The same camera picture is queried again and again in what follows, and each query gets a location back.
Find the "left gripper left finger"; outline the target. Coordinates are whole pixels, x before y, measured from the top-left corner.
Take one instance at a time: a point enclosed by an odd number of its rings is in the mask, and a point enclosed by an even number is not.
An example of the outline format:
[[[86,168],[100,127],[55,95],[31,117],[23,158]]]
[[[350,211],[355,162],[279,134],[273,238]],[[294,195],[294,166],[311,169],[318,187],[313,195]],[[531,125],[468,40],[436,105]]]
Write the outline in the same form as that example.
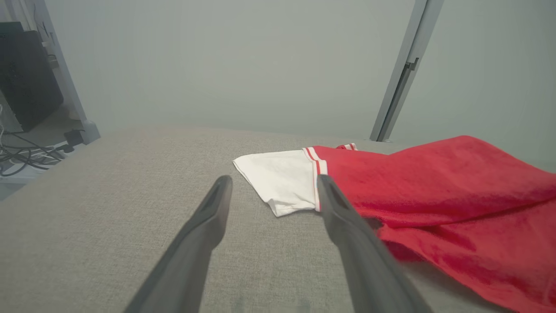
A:
[[[220,176],[129,302],[127,313],[196,313],[213,250],[224,238],[232,178]]]

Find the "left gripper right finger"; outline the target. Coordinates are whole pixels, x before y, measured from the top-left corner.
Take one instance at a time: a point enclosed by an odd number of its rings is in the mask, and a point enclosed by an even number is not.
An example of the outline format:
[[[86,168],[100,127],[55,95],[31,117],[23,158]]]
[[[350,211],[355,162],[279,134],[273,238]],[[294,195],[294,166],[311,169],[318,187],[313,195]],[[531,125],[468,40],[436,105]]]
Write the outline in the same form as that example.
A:
[[[326,232],[340,252],[356,313],[430,313],[397,260],[327,175],[317,177]]]

